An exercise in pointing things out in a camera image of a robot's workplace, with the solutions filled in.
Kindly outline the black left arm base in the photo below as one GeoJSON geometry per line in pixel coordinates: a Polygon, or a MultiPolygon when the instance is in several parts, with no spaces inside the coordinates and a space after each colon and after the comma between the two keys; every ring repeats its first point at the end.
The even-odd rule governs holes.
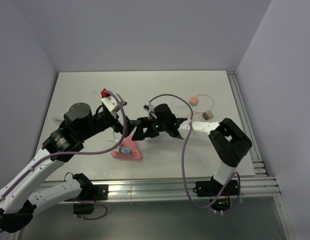
{"type": "Polygon", "coordinates": [[[108,198],[109,186],[107,184],[93,184],[84,195],[76,198],[76,203],[73,203],[72,210],[76,216],[91,215],[96,209],[98,201],[105,201],[108,198]]]}

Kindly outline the pink triangular power strip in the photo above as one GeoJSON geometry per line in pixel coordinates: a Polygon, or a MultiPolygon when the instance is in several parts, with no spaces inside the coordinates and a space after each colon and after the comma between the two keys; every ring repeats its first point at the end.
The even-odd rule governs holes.
{"type": "Polygon", "coordinates": [[[142,160],[143,156],[132,136],[126,137],[118,148],[111,151],[111,155],[116,159],[142,160]]]}

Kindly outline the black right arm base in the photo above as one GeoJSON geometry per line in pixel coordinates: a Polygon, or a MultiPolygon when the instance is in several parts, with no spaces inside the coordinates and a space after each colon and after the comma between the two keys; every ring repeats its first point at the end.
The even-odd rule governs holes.
{"type": "MultiPolygon", "coordinates": [[[[192,191],[198,198],[210,197],[211,204],[214,198],[218,195],[224,186],[217,182],[213,177],[210,180],[196,181],[192,191]]],[[[225,212],[230,210],[240,200],[241,194],[241,179],[238,176],[237,180],[231,179],[221,192],[219,198],[210,206],[214,211],[225,212]]]]}

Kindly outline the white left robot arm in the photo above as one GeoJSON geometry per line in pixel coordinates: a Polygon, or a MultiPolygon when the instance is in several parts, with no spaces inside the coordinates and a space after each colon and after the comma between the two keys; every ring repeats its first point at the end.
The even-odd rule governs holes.
{"type": "Polygon", "coordinates": [[[92,182],[83,173],[46,190],[37,188],[74,155],[81,153],[85,140],[112,128],[126,137],[140,120],[118,120],[116,112],[100,105],[95,114],[86,103],[73,104],[58,129],[44,141],[33,160],[0,190],[0,229],[14,233],[28,225],[40,212],[66,200],[87,201],[95,194],[92,182]]]}

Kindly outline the blue charger plug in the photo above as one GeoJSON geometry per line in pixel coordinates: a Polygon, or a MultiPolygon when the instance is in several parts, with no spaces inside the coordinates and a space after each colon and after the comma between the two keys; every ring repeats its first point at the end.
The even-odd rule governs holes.
{"type": "Polygon", "coordinates": [[[120,149],[120,153],[121,154],[129,155],[131,153],[131,148],[130,147],[126,147],[126,146],[122,146],[121,149],[120,149]]]}

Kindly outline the brown charger plug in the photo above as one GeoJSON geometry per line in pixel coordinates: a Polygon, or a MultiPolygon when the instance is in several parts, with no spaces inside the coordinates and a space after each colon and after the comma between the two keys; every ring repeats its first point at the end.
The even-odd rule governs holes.
{"type": "Polygon", "coordinates": [[[213,113],[212,113],[210,110],[208,110],[208,111],[205,111],[205,112],[202,113],[202,117],[203,117],[203,119],[205,119],[206,121],[208,121],[208,120],[210,120],[211,118],[213,118],[214,115],[213,115],[213,113]]]}

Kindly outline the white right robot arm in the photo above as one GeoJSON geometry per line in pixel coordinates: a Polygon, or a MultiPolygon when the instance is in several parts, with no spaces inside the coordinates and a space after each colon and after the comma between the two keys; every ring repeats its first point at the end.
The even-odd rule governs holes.
{"type": "Polygon", "coordinates": [[[224,118],[220,122],[201,122],[176,117],[166,103],[154,108],[145,105],[144,109],[149,111],[147,117],[139,117],[129,123],[135,128],[132,140],[143,141],[165,132],[175,139],[193,138],[211,142],[221,160],[212,177],[211,189],[217,195],[224,194],[229,188],[227,181],[253,146],[236,123],[230,118],[224,118]]]}

